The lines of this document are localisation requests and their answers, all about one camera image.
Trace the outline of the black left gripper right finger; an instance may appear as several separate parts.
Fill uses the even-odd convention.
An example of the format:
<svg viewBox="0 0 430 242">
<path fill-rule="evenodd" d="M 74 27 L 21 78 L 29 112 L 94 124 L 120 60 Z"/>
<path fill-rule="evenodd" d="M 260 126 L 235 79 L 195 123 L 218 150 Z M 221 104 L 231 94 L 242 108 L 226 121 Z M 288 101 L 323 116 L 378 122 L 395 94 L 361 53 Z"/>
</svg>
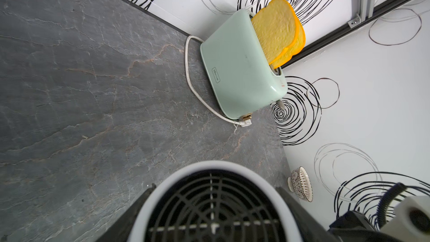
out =
<svg viewBox="0 0 430 242">
<path fill-rule="evenodd" d="M 290 209 L 304 242 L 339 241 L 334 235 L 328 233 L 284 188 L 276 187 L 275 190 Z"/>
</svg>

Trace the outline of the white hair dryer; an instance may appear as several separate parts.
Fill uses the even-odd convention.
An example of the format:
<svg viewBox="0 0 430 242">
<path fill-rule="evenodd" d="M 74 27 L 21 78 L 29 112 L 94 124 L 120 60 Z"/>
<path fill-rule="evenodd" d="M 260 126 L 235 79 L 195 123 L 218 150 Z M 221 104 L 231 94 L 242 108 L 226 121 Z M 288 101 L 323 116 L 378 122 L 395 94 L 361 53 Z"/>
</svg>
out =
<svg viewBox="0 0 430 242">
<path fill-rule="evenodd" d="M 300 242 L 285 200 L 265 179 L 228 161 L 188 165 L 149 195 L 130 242 Z"/>
</svg>

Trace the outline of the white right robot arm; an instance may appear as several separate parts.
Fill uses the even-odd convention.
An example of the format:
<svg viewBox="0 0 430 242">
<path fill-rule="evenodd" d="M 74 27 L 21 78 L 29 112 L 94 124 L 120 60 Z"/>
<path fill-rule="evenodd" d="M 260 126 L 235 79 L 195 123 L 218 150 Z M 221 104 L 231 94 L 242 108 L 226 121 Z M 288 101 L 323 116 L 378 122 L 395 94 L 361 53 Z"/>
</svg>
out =
<svg viewBox="0 0 430 242">
<path fill-rule="evenodd" d="M 325 230 L 287 191 L 276 188 L 289 208 L 303 242 L 428 242 L 430 240 L 430 198 L 407 197 L 395 207 L 395 217 L 387 221 L 385 205 L 406 186 L 398 183 L 377 205 L 378 230 L 364 215 L 348 211 Z"/>
</svg>

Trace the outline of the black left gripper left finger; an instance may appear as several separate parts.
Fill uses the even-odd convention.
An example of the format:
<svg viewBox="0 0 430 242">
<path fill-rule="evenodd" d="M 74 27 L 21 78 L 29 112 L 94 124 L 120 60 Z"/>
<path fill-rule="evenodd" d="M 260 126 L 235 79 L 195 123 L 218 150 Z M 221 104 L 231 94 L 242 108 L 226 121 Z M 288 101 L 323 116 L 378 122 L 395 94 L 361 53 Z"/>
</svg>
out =
<svg viewBox="0 0 430 242">
<path fill-rule="evenodd" d="M 96 242 L 126 242 L 141 208 L 155 189 L 152 183 Z"/>
</svg>

